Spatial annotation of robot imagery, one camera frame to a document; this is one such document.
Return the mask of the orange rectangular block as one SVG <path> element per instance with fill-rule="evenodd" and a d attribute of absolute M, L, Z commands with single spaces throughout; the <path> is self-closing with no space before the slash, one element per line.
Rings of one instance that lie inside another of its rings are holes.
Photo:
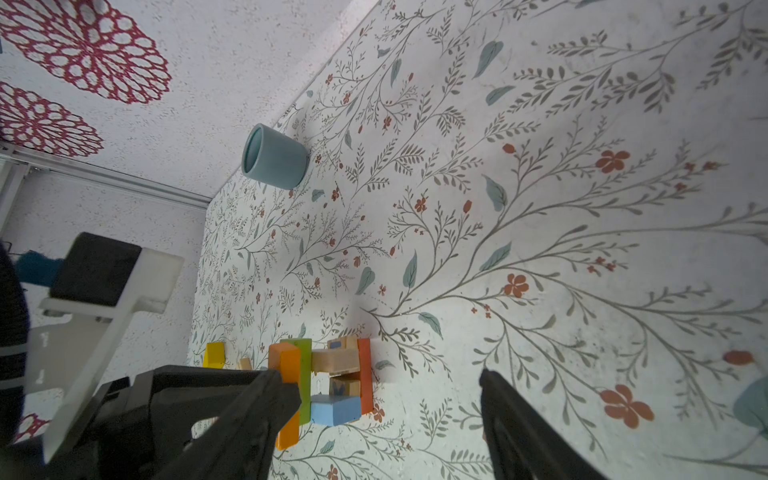
<path fill-rule="evenodd" d="M 301 351 L 292 343 L 281 342 L 269 347 L 268 368 L 280 373 L 282 383 L 289 388 L 287 412 L 290 419 L 281 428 L 276 440 L 278 451 L 287 450 L 299 441 L 301 400 Z"/>

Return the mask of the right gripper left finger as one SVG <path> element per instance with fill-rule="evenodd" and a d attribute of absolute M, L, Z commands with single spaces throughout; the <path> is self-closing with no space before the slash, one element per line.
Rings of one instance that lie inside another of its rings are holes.
<path fill-rule="evenodd" d="M 266 479 L 276 440 L 290 419 L 289 388 L 274 370 L 258 373 L 217 421 L 157 479 Z"/>

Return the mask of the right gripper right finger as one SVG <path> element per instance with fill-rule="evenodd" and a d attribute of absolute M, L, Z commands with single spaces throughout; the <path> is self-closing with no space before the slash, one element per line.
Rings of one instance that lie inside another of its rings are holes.
<path fill-rule="evenodd" d="M 499 373 L 483 370 L 479 384 L 495 478 L 605 479 Z"/>

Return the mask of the red rectangular block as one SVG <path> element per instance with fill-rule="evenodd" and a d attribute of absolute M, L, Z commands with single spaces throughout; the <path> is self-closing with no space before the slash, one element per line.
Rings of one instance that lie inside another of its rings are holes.
<path fill-rule="evenodd" d="M 361 385 L 361 413 L 363 415 L 373 412 L 373 380 L 372 380 L 372 362 L 371 345 L 368 338 L 362 338 L 357 341 L 359 352 L 359 380 Z"/>

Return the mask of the green rectangular block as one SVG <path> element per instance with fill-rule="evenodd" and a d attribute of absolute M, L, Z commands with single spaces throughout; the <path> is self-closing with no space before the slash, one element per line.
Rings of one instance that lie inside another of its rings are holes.
<path fill-rule="evenodd" d="M 311 354 L 312 340 L 308 338 L 283 339 L 282 343 L 288 343 L 297 347 L 301 353 L 300 374 L 299 374 L 299 392 L 301 406 L 299 409 L 299 425 L 305 425 L 311 419 Z"/>

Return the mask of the natural wood long block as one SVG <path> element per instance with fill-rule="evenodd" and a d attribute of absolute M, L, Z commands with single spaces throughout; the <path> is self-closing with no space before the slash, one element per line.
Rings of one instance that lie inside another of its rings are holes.
<path fill-rule="evenodd" d="M 339 376 L 360 370 L 359 352 L 357 349 L 317 349 L 312 350 L 311 370 L 315 373 L 327 373 Z"/>

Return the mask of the blue rectangular block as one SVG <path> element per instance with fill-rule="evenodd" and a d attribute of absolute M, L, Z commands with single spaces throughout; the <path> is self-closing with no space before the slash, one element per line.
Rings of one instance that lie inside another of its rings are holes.
<path fill-rule="evenodd" d="M 357 421 L 362 415 L 358 396 L 313 395 L 310 409 L 312 423 L 329 427 Z"/>

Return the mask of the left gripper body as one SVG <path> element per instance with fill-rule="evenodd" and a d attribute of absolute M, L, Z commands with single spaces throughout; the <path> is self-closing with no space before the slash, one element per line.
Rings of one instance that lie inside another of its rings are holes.
<path fill-rule="evenodd" d="M 64 449 L 46 463 L 42 440 L 1 449 L 4 479 L 157 479 L 258 373 L 165 366 L 101 386 Z"/>

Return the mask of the yellow triangular block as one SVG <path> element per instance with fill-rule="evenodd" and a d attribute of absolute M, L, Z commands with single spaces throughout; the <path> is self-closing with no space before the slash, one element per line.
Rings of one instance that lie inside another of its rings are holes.
<path fill-rule="evenodd" d="M 225 344 L 223 342 L 208 343 L 205 347 L 202 366 L 209 369 L 223 369 L 225 365 Z"/>

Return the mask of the wood letter F cube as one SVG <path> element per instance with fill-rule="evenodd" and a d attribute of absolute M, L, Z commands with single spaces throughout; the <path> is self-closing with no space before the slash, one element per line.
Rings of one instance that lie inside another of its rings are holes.
<path fill-rule="evenodd" d="M 327 342 L 329 350 L 340 350 L 334 353 L 330 370 L 330 394 L 334 396 L 361 395 L 361 381 L 359 376 L 360 357 L 358 350 L 358 338 L 348 335 Z"/>

